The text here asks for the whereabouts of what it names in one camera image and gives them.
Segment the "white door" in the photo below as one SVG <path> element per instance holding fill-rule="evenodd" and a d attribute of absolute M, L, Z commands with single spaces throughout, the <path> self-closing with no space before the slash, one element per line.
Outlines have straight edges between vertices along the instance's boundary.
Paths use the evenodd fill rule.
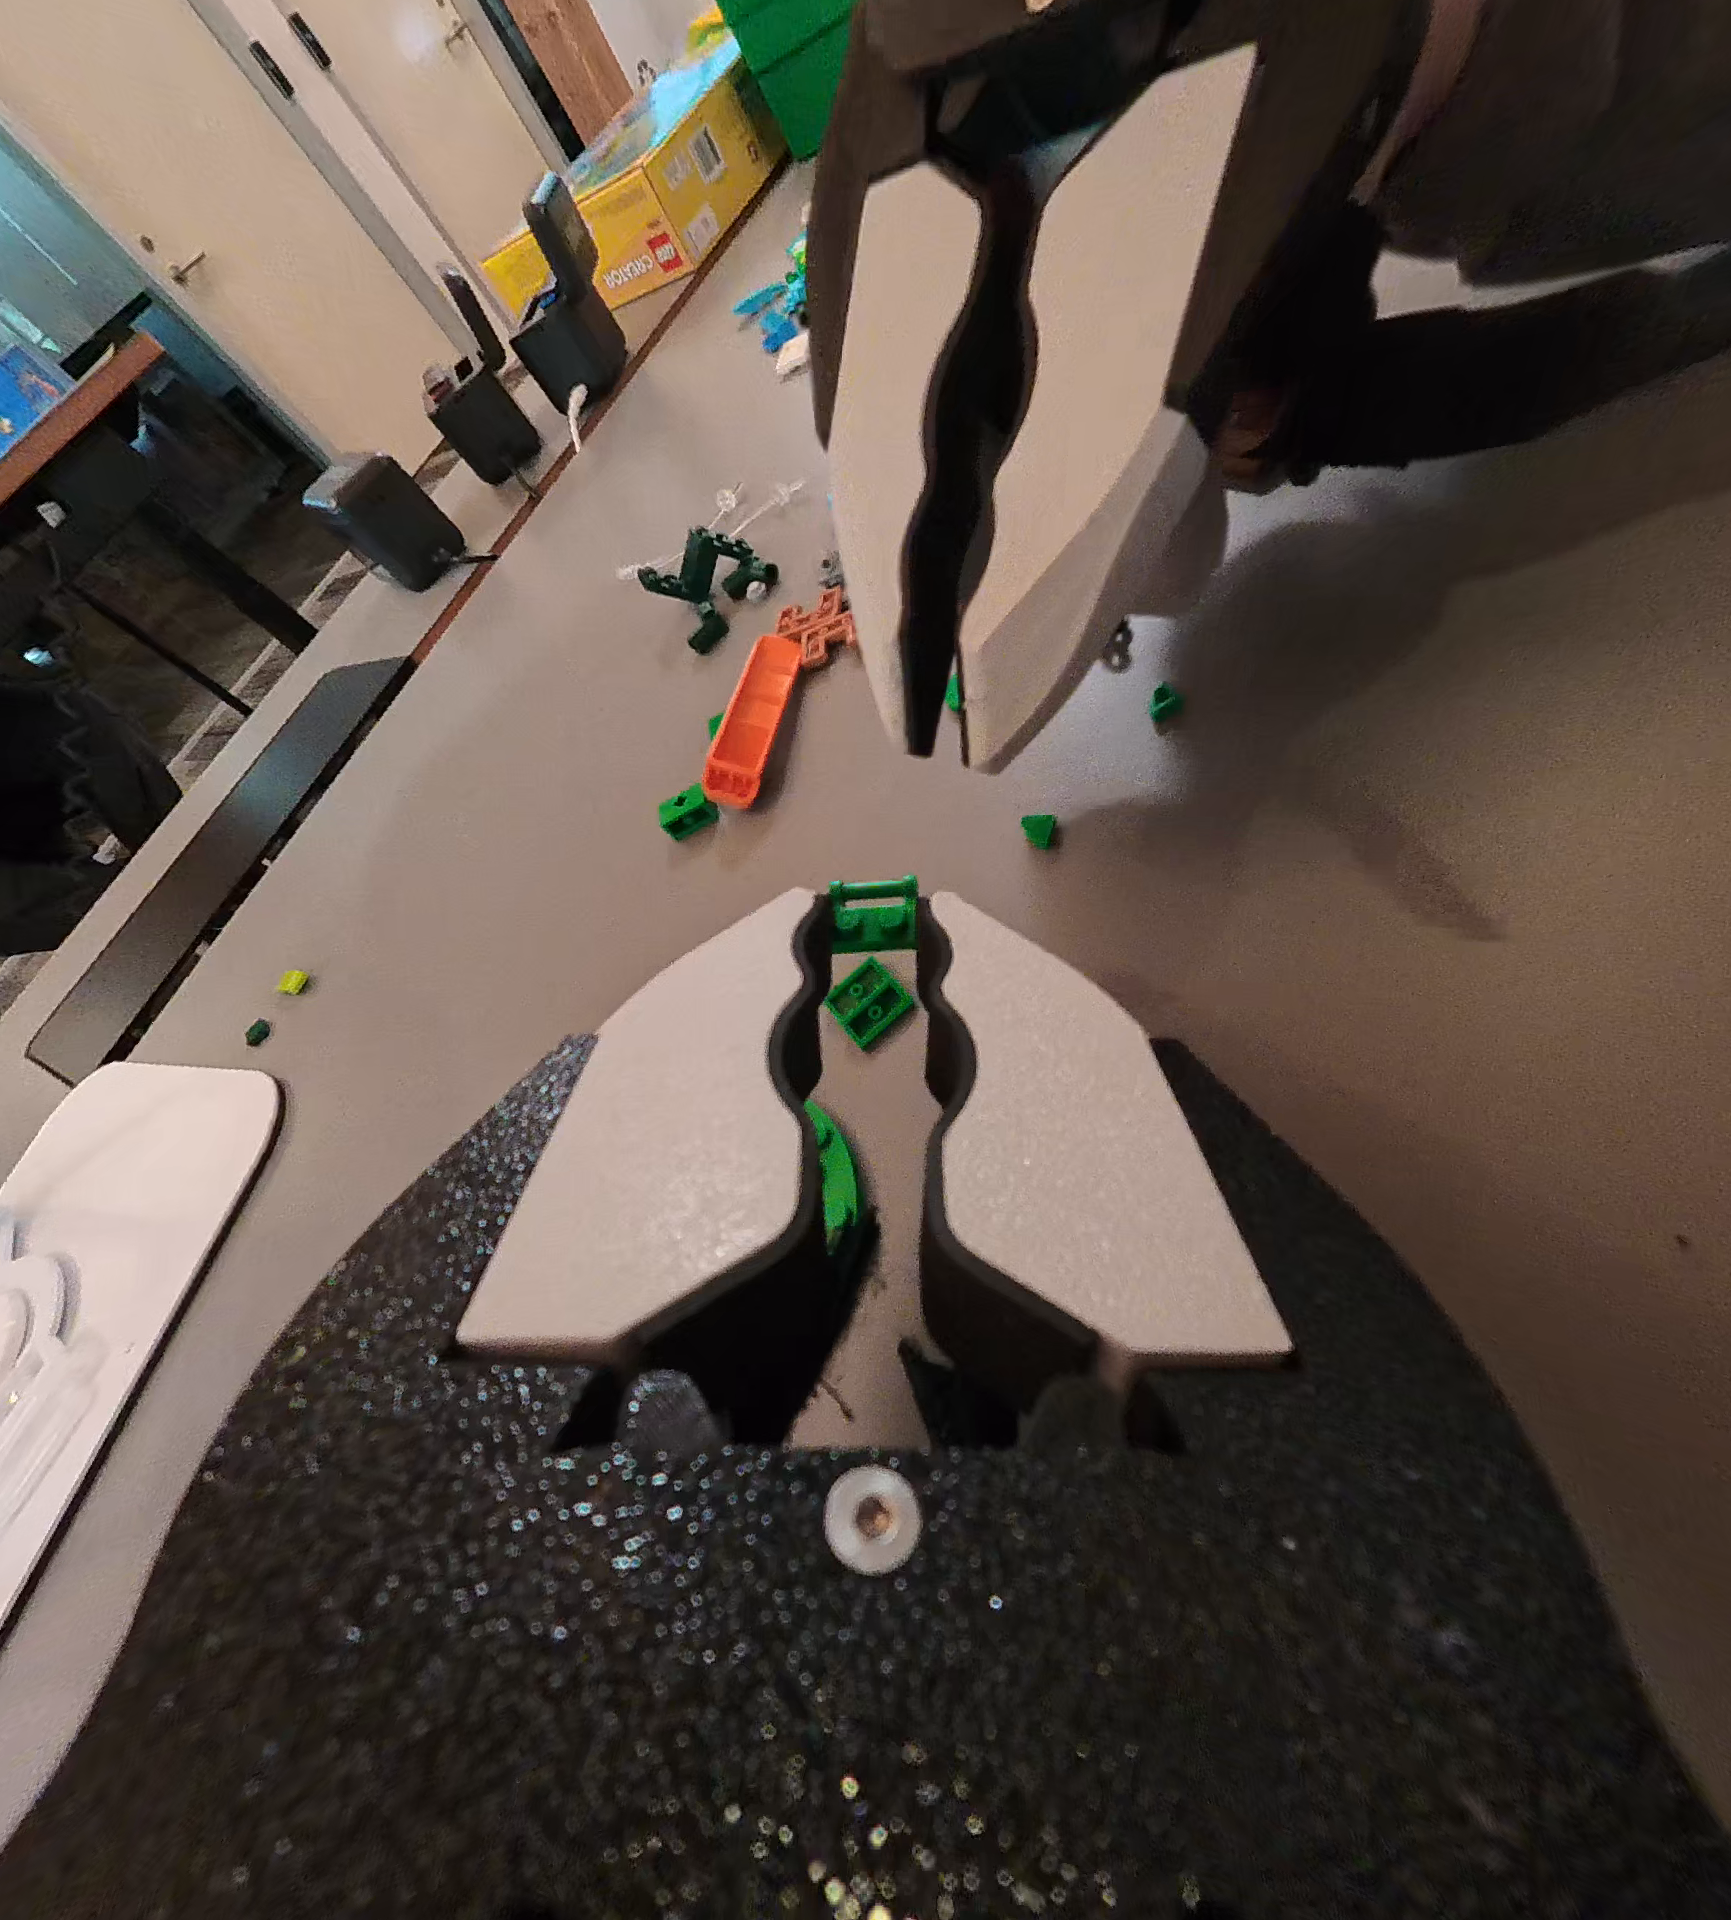
<path fill-rule="evenodd" d="M 196 8 L 0 3 L 0 126 L 307 446 L 430 452 L 441 327 Z"/>
<path fill-rule="evenodd" d="M 488 260 L 564 154 L 485 5 L 227 3 L 216 34 L 334 191 L 450 325 L 439 282 L 466 278 L 506 325 Z"/>

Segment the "wooden desk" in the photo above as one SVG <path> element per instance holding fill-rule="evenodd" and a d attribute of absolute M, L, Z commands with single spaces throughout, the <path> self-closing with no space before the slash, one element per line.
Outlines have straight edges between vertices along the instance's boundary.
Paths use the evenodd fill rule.
<path fill-rule="evenodd" d="M 53 502 L 64 513 L 60 558 L 22 556 L 0 573 L 0 654 L 135 520 L 288 654 L 298 656 L 315 639 L 317 630 L 300 610 L 172 507 L 153 469 L 109 422 L 160 362 L 163 351 L 152 337 L 127 338 L 0 456 L 0 553 L 37 520 L 41 505 Z"/>

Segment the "black panel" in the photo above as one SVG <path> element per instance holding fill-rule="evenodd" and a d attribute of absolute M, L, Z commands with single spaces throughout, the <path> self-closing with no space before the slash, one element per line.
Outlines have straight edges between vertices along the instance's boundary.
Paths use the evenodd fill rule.
<path fill-rule="evenodd" d="M 377 659 L 312 685 L 35 1027 L 29 1064 L 73 1086 L 135 1049 L 411 671 L 411 659 Z"/>

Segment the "person's right forearm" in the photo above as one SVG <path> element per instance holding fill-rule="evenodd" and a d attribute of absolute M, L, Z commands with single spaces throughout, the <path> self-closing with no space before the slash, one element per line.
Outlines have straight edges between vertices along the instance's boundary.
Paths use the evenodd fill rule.
<path fill-rule="evenodd" d="M 1432 3 L 1354 190 L 1473 282 L 1731 247 L 1731 3 Z"/>

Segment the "black charging dock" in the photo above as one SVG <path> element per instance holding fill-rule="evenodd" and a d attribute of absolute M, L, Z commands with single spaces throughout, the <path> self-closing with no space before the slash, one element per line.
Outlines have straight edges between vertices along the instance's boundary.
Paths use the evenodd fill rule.
<path fill-rule="evenodd" d="M 426 592 L 469 564 L 466 534 L 391 455 L 358 452 L 326 465 L 300 502 L 372 573 L 404 592 Z"/>
<path fill-rule="evenodd" d="M 426 418 L 480 482 L 516 482 L 527 497 L 540 497 L 531 469 L 543 455 L 543 437 L 501 382 L 506 344 L 458 267 L 439 265 L 436 274 L 469 327 L 476 353 L 448 369 L 424 371 Z"/>
<path fill-rule="evenodd" d="M 574 418 L 613 394 L 629 345 L 596 283 L 598 243 L 558 172 L 531 191 L 526 225 L 546 283 L 526 302 L 512 345 L 545 397 Z"/>

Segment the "yellow lego box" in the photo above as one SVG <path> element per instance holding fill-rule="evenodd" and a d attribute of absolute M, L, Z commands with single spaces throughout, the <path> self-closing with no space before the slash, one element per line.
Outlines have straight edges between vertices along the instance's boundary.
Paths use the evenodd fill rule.
<path fill-rule="evenodd" d="M 781 126 L 717 8 L 684 29 L 678 60 L 633 93 L 565 70 L 569 112 L 613 104 L 558 179 L 596 248 L 598 296 L 622 307 L 700 267 L 787 164 Z"/>

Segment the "green curved lego piece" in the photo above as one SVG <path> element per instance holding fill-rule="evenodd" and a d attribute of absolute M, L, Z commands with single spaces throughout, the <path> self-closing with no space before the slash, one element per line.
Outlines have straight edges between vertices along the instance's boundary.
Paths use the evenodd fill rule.
<path fill-rule="evenodd" d="M 857 1258 L 868 1227 L 862 1177 L 842 1126 L 816 1101 L 804 1101 L 804 1118 L 820 1157 L 827 1255 L 846 1264 Z"/>

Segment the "green lego handle piece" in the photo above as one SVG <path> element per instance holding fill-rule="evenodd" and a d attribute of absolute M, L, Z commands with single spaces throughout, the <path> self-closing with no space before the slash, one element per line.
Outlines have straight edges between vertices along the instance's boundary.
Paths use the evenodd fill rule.
<path fill-rule="evenodd" d="M 919 878 L 832 880 L 832 955 L 917 952 Z"/>

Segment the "orange lego boat piece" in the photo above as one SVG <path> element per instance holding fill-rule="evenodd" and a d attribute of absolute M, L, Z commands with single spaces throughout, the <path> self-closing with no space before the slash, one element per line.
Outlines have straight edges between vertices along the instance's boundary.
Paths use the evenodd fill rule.
<path fill-rule="evenodd" d="M 703 763 L 700 792 L 713 805 L 748 809 L 757 802 L 801 672 L 798 637 L 763 634 L 752 641 Z"/>

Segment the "pile of blue lego pieces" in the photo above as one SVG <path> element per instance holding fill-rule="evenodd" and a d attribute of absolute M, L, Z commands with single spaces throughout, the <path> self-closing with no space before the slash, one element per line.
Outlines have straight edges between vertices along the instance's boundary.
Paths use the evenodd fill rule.
<path fill-rule="evenodd" d="M 809 369 L 809 263 L 807 229 L 787 248 L 781 278 L 752 288 L 735 302 L 735 319 L 748 328 L 771 371 L 791 382 Z"/>

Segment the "green box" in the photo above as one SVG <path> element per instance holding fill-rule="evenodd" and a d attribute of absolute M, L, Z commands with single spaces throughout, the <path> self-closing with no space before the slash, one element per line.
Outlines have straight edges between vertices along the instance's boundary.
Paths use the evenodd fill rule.
<path fill-rule="evenodd" d="M 789 151 L 816 156 L 851 46 L 853 3 L 717 3 Z"/>

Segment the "orange lego lattice piece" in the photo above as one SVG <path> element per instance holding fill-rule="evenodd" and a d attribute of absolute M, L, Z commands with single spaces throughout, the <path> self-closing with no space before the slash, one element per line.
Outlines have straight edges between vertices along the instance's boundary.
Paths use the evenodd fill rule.
<path fill-rule="evenodd" d="M 853 608 L 842 588 L 822 589 L 809 605 L 784 605 L 771 620 L 771 631 L 791 647 L 803 675 L 857 649 Z"/>

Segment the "dark green lego assembly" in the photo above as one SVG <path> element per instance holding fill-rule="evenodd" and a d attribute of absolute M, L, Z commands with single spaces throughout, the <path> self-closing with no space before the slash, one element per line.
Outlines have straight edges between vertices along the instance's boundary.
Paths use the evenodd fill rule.
<path fill-rule="evenodd" d="M 720 594 L 738 605 L 756 604 L 780 585 L 781 573 L 743 534 L 694 526 L 674 569 L 639 564 L 627 577 L 641 592 L 684 604 L 694 618 L 687 649 L 697 659 L 707 659 L 729 634 Z"/>

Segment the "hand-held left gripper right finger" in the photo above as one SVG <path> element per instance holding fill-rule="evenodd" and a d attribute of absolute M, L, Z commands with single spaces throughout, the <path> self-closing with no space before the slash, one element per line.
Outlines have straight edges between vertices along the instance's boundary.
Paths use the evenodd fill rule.
<path fill-rule="evenodd" d="M 964 1374 L 1283 1365 L 1290 1330 L 1138 1021 L 946 890 L 919 977 L 936 1345 Z"/>

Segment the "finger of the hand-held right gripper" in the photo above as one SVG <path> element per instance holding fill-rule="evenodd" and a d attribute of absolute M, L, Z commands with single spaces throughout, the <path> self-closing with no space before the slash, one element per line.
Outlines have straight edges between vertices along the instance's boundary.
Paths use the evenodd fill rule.
<path fill-rule="evenodd" d="M 873 179 L 829 424 L 832 519 L 855 637 L 903 755 L 932 755 L 997 459 L 1023 388 L 1019 229 L 988 183 L 924 159 Z"/>
<path fill-rule="evenodd" d="M 1036 217 L 1033 371 L 960 622 L 976 771 L 1003 770 L 1072 694 L 1208 465 L 1166 385 L 1258 57 L 1240 43 L 1155 78 Z"/>

